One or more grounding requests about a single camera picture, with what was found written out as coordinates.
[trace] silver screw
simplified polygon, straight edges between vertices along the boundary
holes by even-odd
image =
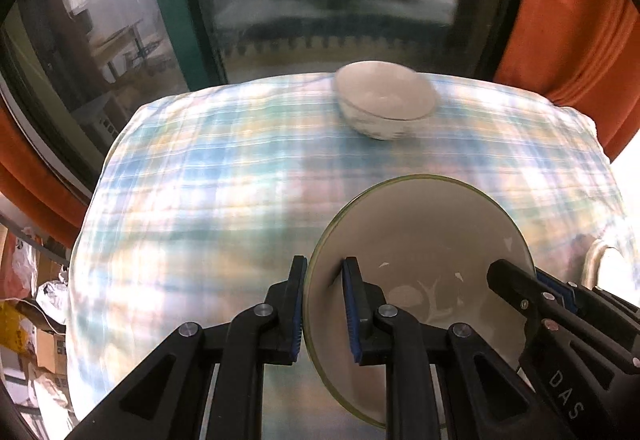
[[[456,323],[453,325],[453,334],[461,338],[468,337],[471,335],[471,326],[466,323]]]
[[[200,325],[197,323],[192,323],[192,322],[182,323],[180,325],[180,328],[178,328],[178,333],[182,337],[191,337],[191,336],[194,336],[196,333],[198,333],[199,328],[200,328]]]
[[[556,332],[560,329],[558,323],[552,321],[551,319],[542,319],[542,324],[545,325],[545,328],[550,332]]]
[[[378,313],[383,317],[396,317],[396,315],[398,315],[398,309],[393,305],[380,305]]]
[[[258,317],[267,317],[267,315],[271,315],[272,313],[273,306],[268,303],[260,303],[254,306],[254,314],[258,315]]]

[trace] large bowl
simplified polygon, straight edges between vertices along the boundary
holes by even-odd
[[[442,328],[463,321],[512,367],[524,347],[525,319],[486,283],[506,259],[534,275],[520,231],[501,207],[457,180],[410,175],[371,187],[324,231],[305,279],[303,329],[309,355],[330,393],[354,415],[385,422],[385,368],[358,366],[350,352],[342,260],[356,256],[362,277],[388,303]]]
[[[342,115],[356,131],[378,140],[411,134],[436,105],[428,79],[410,68],[364,60],[335,72]]]

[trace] orange curtain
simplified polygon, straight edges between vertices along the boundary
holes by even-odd
[[[495,82],[575,107],[613,160],[640,127],[640,20],[631,0],[522,0]]]
[[[73,246],[86,206],[47,168],[0,100],[0,193],[34,224]]]

